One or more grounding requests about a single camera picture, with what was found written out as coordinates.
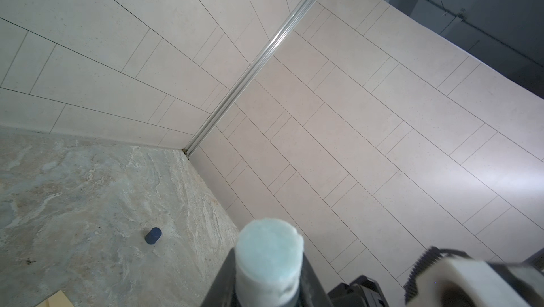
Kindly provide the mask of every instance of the shower wall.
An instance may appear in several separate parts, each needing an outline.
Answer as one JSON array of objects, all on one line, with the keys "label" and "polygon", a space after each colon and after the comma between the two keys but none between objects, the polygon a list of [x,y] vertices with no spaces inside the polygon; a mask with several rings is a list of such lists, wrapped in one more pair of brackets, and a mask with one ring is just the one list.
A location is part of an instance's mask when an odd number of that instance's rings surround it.
[{"label": "shower wall", "polygon": [[425,248],[544,247],[544,100],[383,0],[318,0],[190,160],[242,228],[305,236],[325,290],[403,305]]},{"label": "shower wall", "polygon": [[183,148],[300,0],[0,0],[0,125]]}]

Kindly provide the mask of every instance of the marble floor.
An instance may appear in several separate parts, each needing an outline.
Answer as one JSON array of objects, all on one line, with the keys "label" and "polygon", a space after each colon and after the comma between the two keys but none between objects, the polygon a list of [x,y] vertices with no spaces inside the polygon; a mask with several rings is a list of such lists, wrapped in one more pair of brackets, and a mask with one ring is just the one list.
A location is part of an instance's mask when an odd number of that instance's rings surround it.
[{"label": "marble floor", "polygon": [[180,150],[4,128],[0,141],[1,305],[58,290],[76,307],[200,305],[238,230]]}]

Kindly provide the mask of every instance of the small blue cap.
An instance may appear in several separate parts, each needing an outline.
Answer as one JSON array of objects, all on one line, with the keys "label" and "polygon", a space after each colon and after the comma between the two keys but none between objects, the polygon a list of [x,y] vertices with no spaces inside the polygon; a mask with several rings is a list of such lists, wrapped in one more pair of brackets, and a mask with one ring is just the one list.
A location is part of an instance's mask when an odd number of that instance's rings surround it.
[{"label": "small blue cap", "polygon": [[148,244],[155,244],[162,234],[163,232],[159,228],[155,227],[147,233],[145,236],[145,242]]}]

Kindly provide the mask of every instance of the white foam filter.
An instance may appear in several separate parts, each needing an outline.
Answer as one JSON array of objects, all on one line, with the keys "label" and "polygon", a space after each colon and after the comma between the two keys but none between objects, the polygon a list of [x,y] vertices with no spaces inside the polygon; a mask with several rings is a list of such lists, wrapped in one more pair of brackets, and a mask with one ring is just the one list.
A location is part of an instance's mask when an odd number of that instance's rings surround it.
[{"label": "white foam filter", "polygon": [[299,288],[304,239],[275,218],[249,222],[235,246],[236,296],[243,307],[278,307]]}]

